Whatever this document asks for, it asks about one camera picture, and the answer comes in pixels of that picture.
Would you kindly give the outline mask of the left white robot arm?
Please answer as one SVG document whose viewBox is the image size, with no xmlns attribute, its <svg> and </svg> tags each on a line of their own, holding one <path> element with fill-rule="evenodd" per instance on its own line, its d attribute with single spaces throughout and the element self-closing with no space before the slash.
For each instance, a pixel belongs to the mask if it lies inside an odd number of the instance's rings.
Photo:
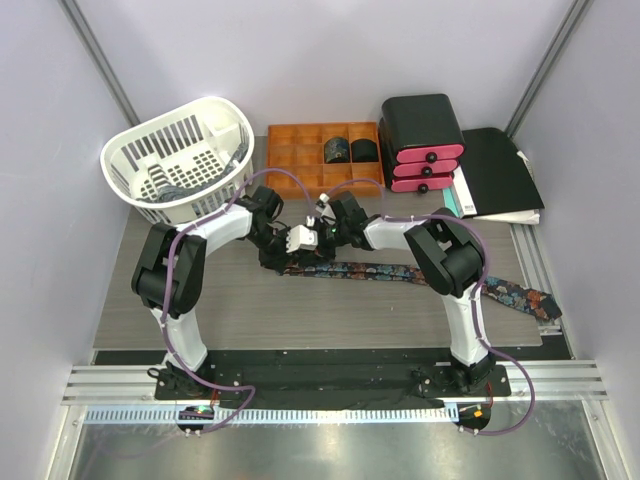
<svg viewBox="0 0 640 480">
<path fill-rule="evenodd" d="M 190 398 L 205 397 L 213 385 L 203 368 L 208 356 L 195 306 L 200 298 L 206 258 L 235 240 L 249 240 L 260 264 L 281 271 L 289 262 L 288 228 L 276 226 L 284 201 L 272 189 L 226 203 L 195 222 L 151 227 L 131 280 L 131 288 L 149 308 L 167 342 L 167 360 L 182 369 L 179 388 Z"/>
</svg>

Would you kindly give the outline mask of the floral navy tie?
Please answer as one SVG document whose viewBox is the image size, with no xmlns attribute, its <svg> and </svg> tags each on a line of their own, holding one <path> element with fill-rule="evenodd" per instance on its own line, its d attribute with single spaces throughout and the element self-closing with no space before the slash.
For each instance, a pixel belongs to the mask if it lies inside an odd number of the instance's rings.
<svg viewBox="0 0 640 480">
<path fill-rule="evenodd" d="M 289 264 L 284 268 L 282 275 L 396 281 L 428 286 L 424 275 L 417 267 L 400 264 L 329 262 L 308 267 Z M 537 320 L 543 322 L 553 322 L 562 317 L 562 311 L 550 293 L 526 288 L 494 276 L 488 276 L 485 279 L 481 287 L 481 294 L 506 307 L 534 316 Z"/>
</svg>

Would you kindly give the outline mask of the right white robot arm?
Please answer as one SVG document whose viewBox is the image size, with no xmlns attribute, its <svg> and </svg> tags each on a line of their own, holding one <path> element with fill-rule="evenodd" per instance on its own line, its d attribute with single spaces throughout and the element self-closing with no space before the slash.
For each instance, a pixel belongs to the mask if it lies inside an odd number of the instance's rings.
<svg viewBox="0 0 640 480">
<path fill-rule="evenodd" d="M 495 365 L 480 304 L 487 260 L 482 242 L 449 209 L 395 218 L 359 211 L 335 214 L 314 234 L 316 250 L 333 253 L 351 245 L 362 250 L 410 252 L 427 285 L 444 304 L 453 386 L 465 395 L 483 388 Z"/>
</svg>

